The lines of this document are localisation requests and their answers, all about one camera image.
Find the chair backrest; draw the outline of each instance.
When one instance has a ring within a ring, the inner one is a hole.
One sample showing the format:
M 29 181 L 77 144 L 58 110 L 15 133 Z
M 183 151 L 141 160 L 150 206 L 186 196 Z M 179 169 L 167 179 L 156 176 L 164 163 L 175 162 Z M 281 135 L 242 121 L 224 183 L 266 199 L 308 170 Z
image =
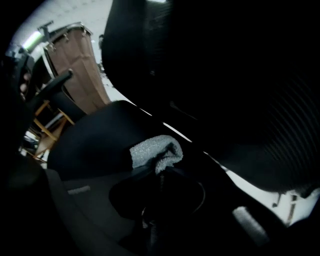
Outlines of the chair backrest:
M 248 10 L 114 1 L 103 66 L 138 107 L 247 181 L 306 195 L 320 181 L 316 23 Z

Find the gray towel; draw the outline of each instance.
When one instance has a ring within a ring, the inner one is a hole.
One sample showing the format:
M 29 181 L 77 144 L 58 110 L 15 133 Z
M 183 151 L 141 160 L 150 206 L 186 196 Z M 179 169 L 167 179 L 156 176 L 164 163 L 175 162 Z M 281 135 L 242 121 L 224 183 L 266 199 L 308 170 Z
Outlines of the gray towel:
M 132 168 L 146 165 L 150 160 L 158 159 L 155 163 L 155 173 L 159 174 L 166 167 L 172 167 L 181 161 L 183 152 L 179 142 L 169 135 L 159 135 L 130 148 Z

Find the wooden chair leg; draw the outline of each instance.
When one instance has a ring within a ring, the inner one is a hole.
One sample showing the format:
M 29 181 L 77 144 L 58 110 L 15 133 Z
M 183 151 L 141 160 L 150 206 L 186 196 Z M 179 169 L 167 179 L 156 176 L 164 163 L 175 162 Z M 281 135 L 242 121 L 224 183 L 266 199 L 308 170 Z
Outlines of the wooden chair leg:
M 35 118 L 33 121 L 34 121 L 35 124 L 36 124 L 37 126 L 39 126 L 39 127 L 41 128 L 41 130 L 43 130 L 43 131 L 45 132 L 45 134 L 48 135 L 51 139 L 53 139 L 54 141 L 57 141 L 57 140 L 58 140 L 56 136 L 54 136 L 46 127 L 44 127 L 44 126 L 42 125 L 42 123 L 40 123 L 40 122 L 38 121 L 38 119 Z

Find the black fabric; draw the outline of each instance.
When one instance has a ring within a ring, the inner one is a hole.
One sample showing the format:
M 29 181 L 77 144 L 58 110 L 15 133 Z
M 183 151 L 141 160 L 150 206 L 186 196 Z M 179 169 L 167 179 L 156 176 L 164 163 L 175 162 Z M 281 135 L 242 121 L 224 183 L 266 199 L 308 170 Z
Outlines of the black fabric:
M 135 223 L 119 216 L 109 201 L 109 191 L 130 174 L 130 172 L 119 172 L 96 178 L 68 180 L 63 183 L 68 191 L 89 187 L 89 190 L 71 194 L 70 197 L 93 225 L 117 242 L 132 233 Z
M 158 135 L 154 122 L 126 101 L 112 102 L 60 137 L 49 154 L 48 168 L 63 181 L 130 171 L 129 148 Z
M 212 10 L 177 0 L 114 1 L 102 44 L 107 76 L 253 185 L 317 187 L 316 15 L 223 3 Z
M 5 83 L 6 80 L 3 73 L 1 72 L 0 75 Z M 16 94 L 9 83 L 3 86 L 3 95 L 5 95 L 5 99 L 7 100 L 4 103 L 8 102 L 8 105 L 3 107 L 8 109 L 8 111 L 4 111 L 2 118 L 10 124 L 7 128 L 11 132 L 11 136 L 4 136 L 3 145 L 5 145 L 5 154 L 3 157 L 7 158 L 10 163 L 15 163 L 16 153 L 22 144 L 26 130 L 34 119 L 34 113 L 27 108 L 21 97 Z M 10 168 L 4 171 L 4 175 L 6 176 L 9 172 Z
M 87 219 L 67 193 L 57 172 L 47 169 L 46 175 L 57 212 L 83 255 L 134 255 L 118 245 Z
M 138 172 L 114 185 L 109 198 L 113 207 L 124 218 L 136 220 L 145 215 L 159 216 L 167 221 L 191 215 L 205 197 L 197 181 L 188 179 L 169 169 L 156 175 L 154 168 L 144 166 Z
M 49 100 L 75 123 L 86 115 L 63 91 L 54 93 Z

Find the ceiling light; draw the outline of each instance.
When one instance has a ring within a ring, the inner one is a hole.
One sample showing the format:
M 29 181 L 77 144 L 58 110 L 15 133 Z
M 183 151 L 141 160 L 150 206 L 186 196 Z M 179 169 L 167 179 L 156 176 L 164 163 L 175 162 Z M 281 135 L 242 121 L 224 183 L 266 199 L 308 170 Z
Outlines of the ceiling light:
M 43 35 L 39 31 L 33 32 L 29 38 L 22 44 L 22 47 L 29 50 L 35 44 L 39 43 L 39 39 L 42 38 Z
M 150 2 L 165 3 L 166 0 L 149 0 Z

